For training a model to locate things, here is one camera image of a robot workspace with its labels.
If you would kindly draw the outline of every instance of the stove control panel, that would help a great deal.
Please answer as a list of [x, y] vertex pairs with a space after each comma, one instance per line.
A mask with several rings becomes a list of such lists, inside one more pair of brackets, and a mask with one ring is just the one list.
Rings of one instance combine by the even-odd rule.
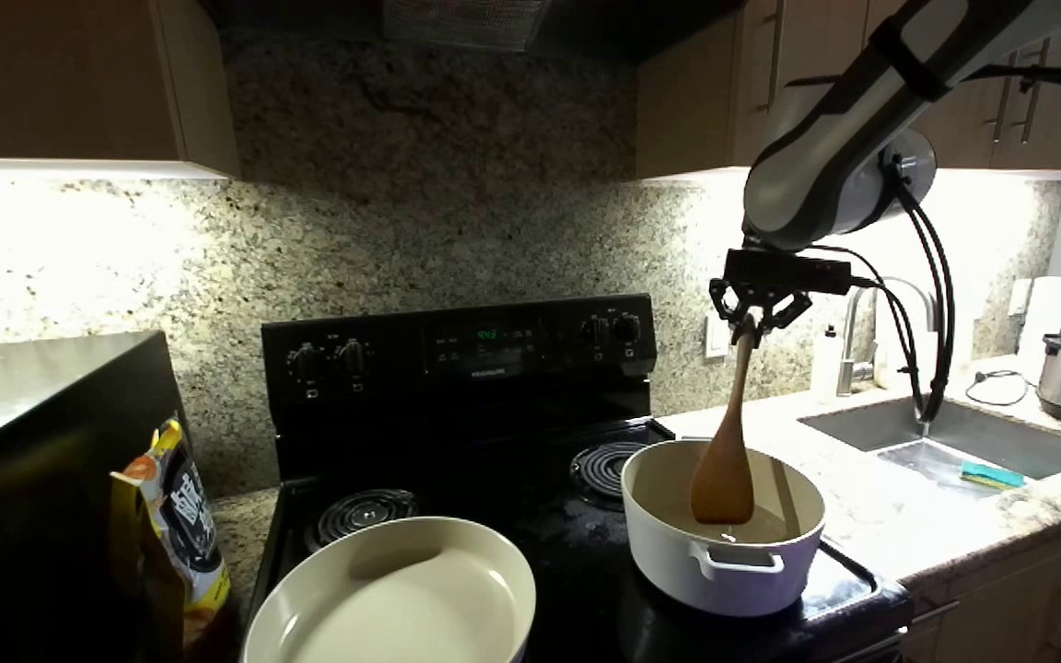
[[643, 379], [655, 363], [649, 293], [288, 319], [260, 326], [260, 348], [270, 402], [491, 379]]

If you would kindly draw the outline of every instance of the kitchen cabinet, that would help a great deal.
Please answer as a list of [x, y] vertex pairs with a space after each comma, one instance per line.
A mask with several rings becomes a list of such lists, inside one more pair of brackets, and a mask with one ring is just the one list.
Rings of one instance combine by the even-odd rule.
[[1061, 541], [988, 561], [955, 602], [907, 637], [908, 663], [1061, 663]]
[[0, 167], [237, 171], [206, 11], [194, 0], [0, 0]]
[[778, 90], [840, 72], [863, 47], [867, 0], [747, 0], [636, 71], [636, 171], [747, 167]]
[[[903, 0], [743, 0], [636, 71], [636, 171], [750, 167], [773, 95], [795, 78], [840, 72]], [[1010, 61], [1061, 65], [1061, 35]], [[1061, 170], [1061, 86], [964, 81], [917, 126], [938, 167]]]

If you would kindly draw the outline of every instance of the oven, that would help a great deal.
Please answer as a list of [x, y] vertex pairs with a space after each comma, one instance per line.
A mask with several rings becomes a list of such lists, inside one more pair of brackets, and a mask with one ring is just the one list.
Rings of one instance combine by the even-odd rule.
[[523, 663], [896, 660], [903, 586], [827, 545], [766, 620], [674, 602], [634, 566], [619, 465], [650, 417], [649, 293], [281, 319], [260, 326], [281, 496], [249, 602], [314, 547], [401, 515], [465, 515], [533, 566]]

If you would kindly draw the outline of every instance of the black microwave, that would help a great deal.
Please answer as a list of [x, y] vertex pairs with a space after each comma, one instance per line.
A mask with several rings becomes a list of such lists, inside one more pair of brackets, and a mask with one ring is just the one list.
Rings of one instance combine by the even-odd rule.
[[0, 660], [132, 660], [110, 470], [185, 421], [162, 332], [0, 341]]

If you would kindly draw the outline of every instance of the granite backsplash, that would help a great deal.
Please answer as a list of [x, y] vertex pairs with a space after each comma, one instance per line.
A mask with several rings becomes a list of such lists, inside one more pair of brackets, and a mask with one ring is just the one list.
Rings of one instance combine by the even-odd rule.
[[[741, 171], [634, 180], [628, 65], [255, 28], [223, 54], [238, 180], [0, 178], [0, 337], [164, 326], [212, 496], [277, 481], [265, 319], [649, 291], [655, 412], [723, 402], [703, 291]], [[938, 171], [976, 348], [1002, 348], [1005, 282], [1046, 267], [1058, 203], [1058, 180]], [[747, 391], [805, 385], [805, 337], [766, 337]]]

